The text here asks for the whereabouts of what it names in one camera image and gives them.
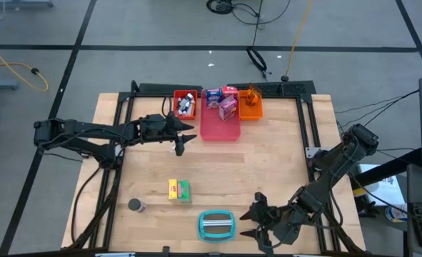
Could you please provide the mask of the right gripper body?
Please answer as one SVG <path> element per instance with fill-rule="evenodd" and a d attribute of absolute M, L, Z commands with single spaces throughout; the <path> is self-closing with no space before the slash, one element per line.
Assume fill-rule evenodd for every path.
<path fill-rule="evenodd" d="M 269 206 L 261 192 L 255 193 L 255 200 L 258 249 L 273 254 L 273 250 L 280 245 L 292 244 L 303 224 L 303 209 L 293 201 L 285 206 Z"/>

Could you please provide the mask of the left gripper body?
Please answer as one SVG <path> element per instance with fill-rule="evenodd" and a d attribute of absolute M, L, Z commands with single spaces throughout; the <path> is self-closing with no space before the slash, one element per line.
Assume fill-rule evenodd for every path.
<path fill-rule="evenodd" d="M 177 123 L 180 119 L 174 114 L 162 116 L 161 114 L 151 114 L 139 120 L 139 143 L 153 143 L 164 141 L 174 142 L 174 151 L 177 156 L 182 156 L 185 150 L 185 142 L 177 131 Z"/>

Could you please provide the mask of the yellow Corn Pops box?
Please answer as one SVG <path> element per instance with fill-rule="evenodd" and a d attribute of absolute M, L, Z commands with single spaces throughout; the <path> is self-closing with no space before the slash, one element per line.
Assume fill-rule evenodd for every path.
<path fill-rule="evenodd" d="M 177 201 L 178 200 L 178 184 L 176 179 L 169 179 L 168 180 L 168 200 L 169 201 Z"/>

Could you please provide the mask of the black-lidded spice jar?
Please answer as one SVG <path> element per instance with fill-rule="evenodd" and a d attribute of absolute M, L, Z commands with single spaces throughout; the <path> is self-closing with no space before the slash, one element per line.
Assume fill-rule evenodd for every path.
<path fill-rule="evenodd" d="M 143 213 L 147 209 L 146 204 L 143 201 L 141 201 L 137 198 L 132 198 L 128 202 L 128 207 L 131 211 L 135 211 L 135 212 L 138 212 L 138 213 Z"/>

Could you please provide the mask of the orange mesh basket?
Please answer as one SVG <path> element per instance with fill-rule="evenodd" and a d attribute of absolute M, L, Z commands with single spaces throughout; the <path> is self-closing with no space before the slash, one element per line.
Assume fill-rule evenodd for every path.
<path fill-rule="evenodd" d="M 249 90 L 240 90 L 238 92 L 238 109 L 240 119 L 243 121 L 257 121 L 263 117 L 263 104 L 260 97 L 255 105 L 246 104 Z"/>

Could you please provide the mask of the small round printed container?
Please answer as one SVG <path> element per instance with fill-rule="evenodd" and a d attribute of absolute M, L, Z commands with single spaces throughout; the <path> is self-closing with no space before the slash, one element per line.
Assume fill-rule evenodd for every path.
<path fill-rule="evenodd" d="M 387 206 L 385 209 L 386 218 L 392 223 L 402 223 L 408 220 L 408 204 Z"/>

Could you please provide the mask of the red mesh basket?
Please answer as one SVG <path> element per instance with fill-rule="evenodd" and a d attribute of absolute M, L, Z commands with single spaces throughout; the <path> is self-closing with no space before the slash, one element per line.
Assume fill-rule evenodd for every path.
<path fill-rule="evenodd" d="M 182 99 L 187 99 L 187 94 L 192 94 L 194 96 L 194 102 L 197 105 L 197 98 L 198 98 L 198 92 L 197 90 L 176 90 L 174 91 L 174 114 L 176 117 L 178 117 L 181 120 L 194 120 L 196 118 L 196 110 L 195 110 L 195 116 L 189 116 L 189 109 L 183 112 L 182 115 L 178 115 L 178 109 L 179 109 L 179 103 Z"/>

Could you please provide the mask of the purple Raisin Bran box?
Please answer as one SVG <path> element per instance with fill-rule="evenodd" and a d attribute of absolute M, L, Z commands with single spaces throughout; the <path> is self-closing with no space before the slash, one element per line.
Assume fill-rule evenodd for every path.
<path fill-rule="evenodd" d="M 226 97 L 219 105 L 218 114 L 223 121 L 234 116 L 238 107 L 238 101 L 233 96 Z"/>

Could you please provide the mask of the brown snack packet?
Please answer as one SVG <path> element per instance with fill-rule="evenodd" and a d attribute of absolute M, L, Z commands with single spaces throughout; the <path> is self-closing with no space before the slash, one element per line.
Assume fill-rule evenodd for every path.
<path fill-rule="evenodd" d="M 254 84 L 249 84 L 246 96 L 246 105 L 254 106 L 259 102 L 260 98 L 261 90 Z"/>

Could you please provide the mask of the white paper sheet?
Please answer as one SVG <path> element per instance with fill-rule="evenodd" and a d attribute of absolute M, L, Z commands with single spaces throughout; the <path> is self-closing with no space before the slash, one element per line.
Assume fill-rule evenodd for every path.
<path fill-rule="evenodd" d="M 395 176 L 384 178 L 382 181 L 367 185 L 365 186 L 365 189 L 394 206 L 400 206 L 405 203 L 398 180 Z M 376 206 L 386 206 L 384 202 L 367 194 L 364 190 L 354 193 L 355 198 L 361 198 L 363 196 L 365 196 L 369 202 L 374 201 Z"/>

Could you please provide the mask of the pink plastic tray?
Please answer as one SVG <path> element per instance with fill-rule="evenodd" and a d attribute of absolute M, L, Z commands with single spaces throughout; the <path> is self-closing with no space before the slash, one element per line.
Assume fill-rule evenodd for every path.
<path fill-rule="evenodd" d="M 237 141 L 241 135 L 239 108 L 229 120 L 223 121 L 218 109 L 206 106 L 206 91 L 201 92 L 200 135 L 204 141 Z"/>

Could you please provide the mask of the blue Frosted Flakes box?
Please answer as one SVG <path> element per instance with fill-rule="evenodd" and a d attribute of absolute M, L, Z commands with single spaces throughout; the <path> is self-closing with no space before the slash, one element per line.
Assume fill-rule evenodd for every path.
<path fill-rule="evenodd" d="M 206 89 L 205 100 L 206 107 L 208 109 L 216 109 L 222 101 L 223 91 L 222 89 Z"/>

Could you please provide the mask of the green Apple Jacks box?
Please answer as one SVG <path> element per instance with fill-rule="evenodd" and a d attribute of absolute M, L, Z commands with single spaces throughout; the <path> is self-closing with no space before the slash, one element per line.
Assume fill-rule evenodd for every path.
<path fill-rule="evenodd" d="M 187 180 L 178 181 L 178 200 L 181 203 L 191 202 L 191 188 Z"/>

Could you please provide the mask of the teal box grater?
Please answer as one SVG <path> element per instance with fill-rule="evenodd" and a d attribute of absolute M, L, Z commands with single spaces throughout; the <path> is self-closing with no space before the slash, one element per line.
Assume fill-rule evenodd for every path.
<path fill-rule="evenodd" d="M 209 210 L 199 214 L 198 238 L 207 243 L 232 241 L 236 235 L 236 220 L 231 211 Z"/>

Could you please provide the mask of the red mini cereal box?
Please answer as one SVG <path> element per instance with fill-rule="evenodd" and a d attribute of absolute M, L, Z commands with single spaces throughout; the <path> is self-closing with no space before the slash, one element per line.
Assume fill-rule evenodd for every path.
<path fill-rule="evenodd" d="M 238 100 L 238 89 L 233 86 L 223 86 L 222 96 L 223 96 L 223 99 L 226 99 L 228 97 L 233 97 L 236 100 Z"/>

